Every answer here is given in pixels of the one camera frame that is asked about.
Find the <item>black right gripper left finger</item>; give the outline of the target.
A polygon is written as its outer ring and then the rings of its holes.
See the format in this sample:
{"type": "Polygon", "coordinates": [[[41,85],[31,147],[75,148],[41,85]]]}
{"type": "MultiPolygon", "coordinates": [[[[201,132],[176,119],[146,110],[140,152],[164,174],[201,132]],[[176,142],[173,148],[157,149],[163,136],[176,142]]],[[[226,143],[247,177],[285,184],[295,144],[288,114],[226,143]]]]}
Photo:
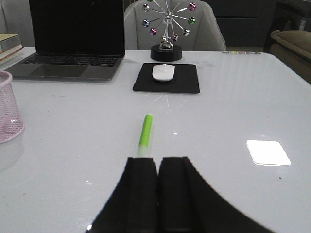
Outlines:
{"type": "Polygon", "coordinates": [[[157,171],[152,158],[127,159],[118,184],[87,232],[157,232],[157,171]]]}

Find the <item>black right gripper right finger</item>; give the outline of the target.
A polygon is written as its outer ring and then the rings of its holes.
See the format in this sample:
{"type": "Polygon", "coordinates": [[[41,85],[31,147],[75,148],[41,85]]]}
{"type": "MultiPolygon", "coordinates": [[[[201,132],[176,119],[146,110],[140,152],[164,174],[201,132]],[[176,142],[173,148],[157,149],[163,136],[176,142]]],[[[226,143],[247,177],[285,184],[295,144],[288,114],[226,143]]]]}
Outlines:
{"type": "Polygon", "coordinates": [[[161,233],[268,233],[222,198],[188,157],[166,157],[158,175],[161,233]]]}

